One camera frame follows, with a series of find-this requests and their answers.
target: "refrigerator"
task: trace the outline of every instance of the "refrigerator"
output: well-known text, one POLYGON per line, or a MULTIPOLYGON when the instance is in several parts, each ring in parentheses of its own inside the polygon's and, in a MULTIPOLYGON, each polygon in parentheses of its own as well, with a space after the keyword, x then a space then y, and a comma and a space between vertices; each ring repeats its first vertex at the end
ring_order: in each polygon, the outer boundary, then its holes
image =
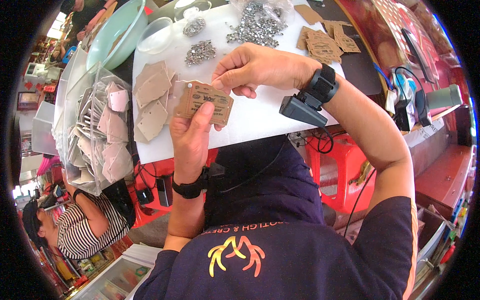
POLYGON ((79 290, 71 300, 131 300, 137 288, 150 276, 161 248, 133 244, 79 290))

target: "black and white striped shirt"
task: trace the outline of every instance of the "black and white striped shirt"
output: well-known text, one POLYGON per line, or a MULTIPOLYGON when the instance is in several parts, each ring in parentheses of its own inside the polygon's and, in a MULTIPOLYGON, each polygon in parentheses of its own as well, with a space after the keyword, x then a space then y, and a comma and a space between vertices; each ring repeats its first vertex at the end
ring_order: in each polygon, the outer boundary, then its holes
POLYGON ((129 230, 127 221, 101 194, 95 197, 85 194, 108 219, 108 229, 100 237, 93 235, 88 220, 78 204, 72 204, 57 220, 59 227, 58 249, 70 259, 86 259, 123 238, 129 230))

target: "white table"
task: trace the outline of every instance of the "white table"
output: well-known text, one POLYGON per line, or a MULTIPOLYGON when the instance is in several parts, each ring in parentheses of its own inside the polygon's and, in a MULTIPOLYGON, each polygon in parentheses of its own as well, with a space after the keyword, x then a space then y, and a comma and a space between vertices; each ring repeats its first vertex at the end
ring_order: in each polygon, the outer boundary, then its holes
MULTIPOLYGON (((294 0, 294 5, 308 4, 306 0, 294 0)), ((297 40, 302 26, 307 26, 315 30, 323 30, 321 23, 308 25, 308 23, 296 12, 293 12, 292 20, 288 23, 288 28, 283 31, 283 36, 277 36, 279 41, 277 49, 288 51, 300 55, 306 55, 306 50, 296 48, 297 40)), ((204 14, 206 21, 205 29, 194 37, 186 37, 182 33, 185 23, 182 21, 173 24, 173 40, 169 47, 161 53, 149 55, 135 50, 133 61, 133 86, 135 78, 142 71, 146 63, 155 63, 160 60, 167 62, 167 67, 173 69, 178 75, 179 80, 198 80, 205 83, 211 82, 212 73, 218 62, 224 57, 224 53, 231 52, 239 44, 228 44, 226 35, 232 33, 230 25, 239 24, 239 14, 232 5, 223 5, 208 10, 204 14), (192 44, 201 40, 212 40, 212 44, 217 48, 216 57, 213 60, 205 61, 201 65, 187 67, 185 65, 185 55, 192 44)), ((345 77, 342 67, 339 63, 333 62, 331 65, 337 74, 345 77)), ((235 102, 228 120, 228 126, 221 132, 211 130, 209 149, 217 148, 229 144, 236 144, 269 136, 285 134, 288 132, 297 132, 314 128, 315 126, 289 119, 278 113, 280 104, 284 96, 290 96, 297 93, 298 90, 282 91, 269 86, 260 86, 257 89, 257 98, 248 99, 230 95, 235 102)), ((133 119, 137 119, 138 109, 133 105, 133 119)), ((338 124, 327 112, 322 110, 321 114, 328 119, 327 125, 338 124)), ((173 157, 173 147, 168 130, 165 125, 160 134, 150 141, 149 144, 137 142, 138 155, 142 164, 159 161, 173 157)))

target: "red stool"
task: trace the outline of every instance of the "red stool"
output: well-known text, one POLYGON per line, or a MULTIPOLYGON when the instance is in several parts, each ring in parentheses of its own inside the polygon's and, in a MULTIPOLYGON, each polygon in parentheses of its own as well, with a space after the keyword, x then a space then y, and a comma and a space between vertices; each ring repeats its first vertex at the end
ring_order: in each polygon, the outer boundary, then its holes
MULTIPOLYGON (((333 139, 332 151, 328 154, 320 154, 316 147, 318 139, 308 137, 305 146, 307 164, 312 168, 313 181, 320 186, 321 190, 324 190, 322 202, 336 211, 350 214, 360 190, 365 184, 357 185, 355 182, 350 184, 350 181, 359 178, 360 167, 367 158, 350 135, 345 133, 335 136, 333 139), (323 169, 322 177, 320 177, 321 168, 323 169)), ((376 174, 372 176, 365 187, 355 211, 368 208, 375 185, 375 176, 376 174)))
MULTIPOLYGON (((212 162, 215 162, 216 155, 218 153, 218 149, 210 149, 208 150, 208 157, 207 157, 207 166, 210 166, 212 162)), ((158 197, 158 190, 156 188, 155 176, 167 176, 173 173, 174 170, 174 163, 173 158, 165 159, 156 161, 153 163, 142 165, 142 169, 140 170, 140 164, 135 166, 133 172, 135 174, 135 182, 130 185, 129 193, 132 199, 133 205, 135 207, 135 215, 136 221, 132 228, 137 228, 143 226, 156 218, 165 215, 169 211, 172 210, 172 206, 165 207, 160 205, 160 199, 158 197), (153 201, 151 203, 145 204, 142 206, 137 199, 137 194, 135 192, 135 188, 139 190, 143 190, 149 188, 153 194, 153 201)), ((167 177, 165 180, 169 180, 170 187, 172 177, 167 177)))

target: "blue cable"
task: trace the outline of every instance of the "blue cable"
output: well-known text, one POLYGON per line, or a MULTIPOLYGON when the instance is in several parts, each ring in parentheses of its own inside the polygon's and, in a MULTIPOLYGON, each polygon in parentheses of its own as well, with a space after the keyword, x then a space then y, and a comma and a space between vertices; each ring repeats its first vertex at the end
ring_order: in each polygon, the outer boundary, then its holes
POLYGON ((375 68, 375 70, 377 70, 377 72, 379 72, 382 77, 385 79, 385 82, 387 83, 387 86, 390 90, 394 90, 395 88, 393 87, 392 83, 390 82, 390 80, 388 79, 388 77, 385 75, 385 73, 382 71, 382 69, 380 69, 380 67, 373 62, 373 67, 375 68))

